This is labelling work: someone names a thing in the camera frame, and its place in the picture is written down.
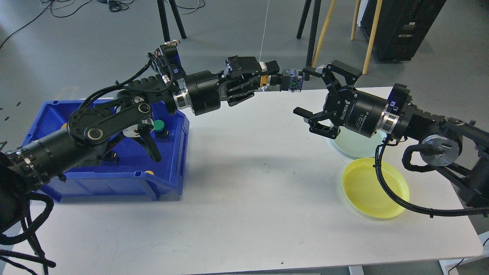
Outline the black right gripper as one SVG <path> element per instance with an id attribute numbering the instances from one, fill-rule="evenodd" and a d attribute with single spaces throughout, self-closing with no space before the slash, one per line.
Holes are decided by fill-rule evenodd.
<path id="1" fill-rule="evenodd" d="M 393 114 L 387 111 L 388 101 L 356 89 L 362 72 L 338 60 L 318 67 L 306 66 L 304 75 L 319 77 L 327 86 L 323 111 L 313 113 L 301 107 L 293 113 L 306 119 L 312 133 L 336 139 L 339 127 L 366 137 L 378 130 L 393 132 Z"/>

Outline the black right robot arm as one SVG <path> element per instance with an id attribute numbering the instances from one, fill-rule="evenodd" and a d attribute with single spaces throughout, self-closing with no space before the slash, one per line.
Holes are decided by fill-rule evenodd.
<path id="1" fill-rule="evenodd" d="M 362 72 L 340 61 L 313 68 L 305 74 L 321 78 L 328 90 L 323 110 L 312 113 L 295 108 L 309 124 L 309 130 L 335 139 L 340 127 L 371 137 L 386 133 L 386 141 L 377 146 L 374 168 L 387 196 L 401 207 L 431 217 L 482 215 L 488 217 L 488 132 L 453 117 L 434 115 L 412 104 L 405 85 L 395 84 L 387 99 L 355 88 Z M 386 146 L 396 146 L 408 138 L 418 141 L 408 146 L 402 156 L 405 169 L 415 172 L 437 171 L 458 187 L 458 196 L 466 208 L 431 209 L 411 204 L 396 195 L 381 172 L 381 159 Z"/>

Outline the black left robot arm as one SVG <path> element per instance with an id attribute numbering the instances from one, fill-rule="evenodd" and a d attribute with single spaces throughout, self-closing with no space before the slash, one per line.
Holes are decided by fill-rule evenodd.
<path id="1" fill-rule="evenodd" d="M 11 257 L 42 264 L 44 274 L 55 263 L 46 258 L 36 231 L 51 213 L 54 202 L 37 193 L 52 179 L 66 181 L 65 172 L 82 164 L 99 164 L 124 138 L 131 138 L 155 162 L 161 154 L 152 137 L 152 104 L 163 102 L 169 114 L 191 108 L 195 115 L 249 99 L 259 90 L 289 87 L 276 61 L 232 56 L 225 70 L 187 74 L 178 57 L 178 40 L 147 54 L 148 62 L 124 82 L 88 96 L 70 115 L 66 127 L 13 151 L 1 153 L 1 244 L 29 242 L 34 255 L 1 250 L 1 261 L 35 272 Z"/>

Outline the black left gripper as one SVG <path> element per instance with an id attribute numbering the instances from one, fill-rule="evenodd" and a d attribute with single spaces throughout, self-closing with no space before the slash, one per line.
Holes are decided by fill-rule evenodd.
<path id="1" fill-rule="evenodd" d="M 226 67 L 220 73 L 205 70 L 185 76 L 185 107 L 194 115 L 218 110 L 221 102 L 236 106 L 254 96 L 262 75 L 280 72 L 276 60 L 260 64 L 255 57 L 232 56 L 226 58 Z M 283 91 L 282 80 L 269 78 L 260 92 Z"/>

